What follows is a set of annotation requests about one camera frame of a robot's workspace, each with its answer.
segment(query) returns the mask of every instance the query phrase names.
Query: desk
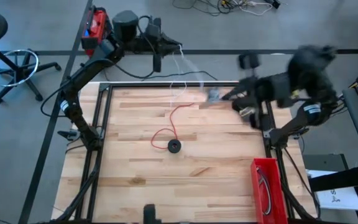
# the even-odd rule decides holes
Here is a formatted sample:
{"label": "desk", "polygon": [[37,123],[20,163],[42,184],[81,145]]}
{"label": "desk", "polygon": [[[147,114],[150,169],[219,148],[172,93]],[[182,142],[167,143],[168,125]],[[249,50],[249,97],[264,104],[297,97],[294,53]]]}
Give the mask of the desk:
{"label": "desk", "polygon": [[[98,89],[99,83],[89,83],[81,91],[81,107],[89,122]],[[178,94],[182,88],[173,91]],[[253,158],[265,157],[262,134],[243,124],[230,103],[205,107],[205,97],[199,88],[188,87],[171,108],[169,88],[113,89],[94,222],[139,222],[146,203],[156,205],[163,222],[256,221],[250,165]],[[171,154],[152,147],[155,132],[171,128],[172,109],[189,103],[194,105],[173,115],[181,151]],[[289,109],[273,110],[278,127],[291,120]],[[171,132],[161,132],[155,144],[164,147],[171,139]],[[290,140],[287,149],[307,180],[298,142]],[[84,148],[67,153],[52,218],[77,194],[85,154]],[[315,214],[313,199],[288,157],[283,161],[291,191]]]}

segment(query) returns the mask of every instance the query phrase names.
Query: chair wheel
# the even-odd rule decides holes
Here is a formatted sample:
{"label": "chair wheel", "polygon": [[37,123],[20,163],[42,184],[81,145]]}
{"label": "chair wheel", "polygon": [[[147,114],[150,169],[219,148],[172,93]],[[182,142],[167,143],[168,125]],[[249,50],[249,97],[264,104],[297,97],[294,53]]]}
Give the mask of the chair wheel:
{"label": "chair wheel", "polygon": [[42,100],[44,100],[44,98],[42,98],[41,95],[35,96],[35,99],[36,99],[37,101],[42,101]]}

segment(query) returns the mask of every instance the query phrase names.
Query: concrete floor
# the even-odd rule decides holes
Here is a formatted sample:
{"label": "concrete floor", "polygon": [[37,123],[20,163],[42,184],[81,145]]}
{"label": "concrete floor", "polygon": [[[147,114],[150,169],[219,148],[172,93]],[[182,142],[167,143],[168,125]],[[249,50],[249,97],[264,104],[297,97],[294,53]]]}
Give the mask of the concrete floor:
{"label": "concrete floor", "polygon": [[[178,0],[181,6],[191,0]],[[285,0],[279,10],[264,16],[243,12],[211,17],[194,9],[175,9],[171,0],[94,0],[105,7],[110,17],[131,9],[138,15],[162,18],[163,31],[183,43],[184,49],[296,49],[301,44],[332,44],[340,49],[358,49],[358,0]],[[7,34],[0,40],[0,50],[71,50],[86,0],[0,0],[0,13],[9,23]],[[262,55],[260,75],[285,71],[291,55]],[[69,56],[40,56],[42,63],[58,62],[63,71]],[[219,80],[238,80],[244,76],[236,64],[236,55],[189,55],[201,70]],[[85,56],[77,56],[73,70]],[[145,55],[126,56],[120,65],[136,74],[152,68],[152,58]],[[171,56],[163,60],[162,74],[176,73]],[[358,75],[358,55],[338,55],[327,72],[339,92]],[[106,74],[112,81],[134,81],[117,68]],[[36,74],[33,82],[44,96],[60,84],[63,72],[53,68]],[[195,76],[181,77],[196,80]],[[95,81],[105,81],[99,74]],[[8,93],[0,105],[0,219],[16,223],[20,217],[27,189],[39,155],[49,118],[40,113],[26,86]],[[53,100],[45,107],[53,108]],[[70,122],[59,119],[55,132],[67,130]],[[53,135],[40,187],[30,222],[47,221],[58,187],[64,161],[66,141]],[[350,167],[358,166],[358,137],[348,113],[313,128],[305,135],[305,154],[344,153]],[[327,221],[357,223],[354,212],[323,211]]]}

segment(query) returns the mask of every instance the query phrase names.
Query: small object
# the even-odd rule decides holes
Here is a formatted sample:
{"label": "small object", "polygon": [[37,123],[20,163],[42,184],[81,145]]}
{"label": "small object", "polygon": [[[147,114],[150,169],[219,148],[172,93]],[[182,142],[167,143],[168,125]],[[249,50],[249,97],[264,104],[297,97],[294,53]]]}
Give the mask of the small object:
{"label": "small object", "polygon": [[55,65],[55,69],[58,70],[58,71],[61,71],[61,70],[62,70],[62,68],[61,68],[60,65]]}
{"label": "small object", "polygon": [[265,2],[271,4],[275,9],[278,9],[281,5],[281,2],[278,0],[265,0]]}
{"label": "small object", "polygon": [[143,224],[161,224],[161,219],[155,216],[155,205],[148,204],[143,208]]}
{"label": "small object", "polygon": [[252,52],[239,55],[239,66],[241,69],[250,69],[259,67],[258,55]]}
{"label": "small object", "polygon": [[207,90],[207,99],[206,101],[208,103],[217,103],[221,101],[221,98],[219,97],[219,88],[214,87]]}
{"label": "small object", "polygon": [[178,153],[180,151],[180,148],[181,148],[181,143],[179,140],[172,139],[171,141],[168,142],[168,150],[171,153]]}
{"label": "small object", "polygon": [[76,138],[80,136],[80,133],[77,130],[69,130],[69,131],[58,131],[57,132],[61,137],[67,139],[68,141],[74,141]]}

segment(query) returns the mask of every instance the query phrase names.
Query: red container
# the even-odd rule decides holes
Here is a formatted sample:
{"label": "red container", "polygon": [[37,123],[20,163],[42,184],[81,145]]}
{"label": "red container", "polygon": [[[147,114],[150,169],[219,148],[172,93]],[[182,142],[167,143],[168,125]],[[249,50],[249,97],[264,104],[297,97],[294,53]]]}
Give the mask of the red container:
{"label": "red container", "polygon": [[[288,224],[276,159],[255,158],[251,164],[251,176],[258,224]],[[271,211],[268,215],[264,212],[269,207],[269,193],[264,183],[259,184],[262,176],[267,179],[270,189]]]}

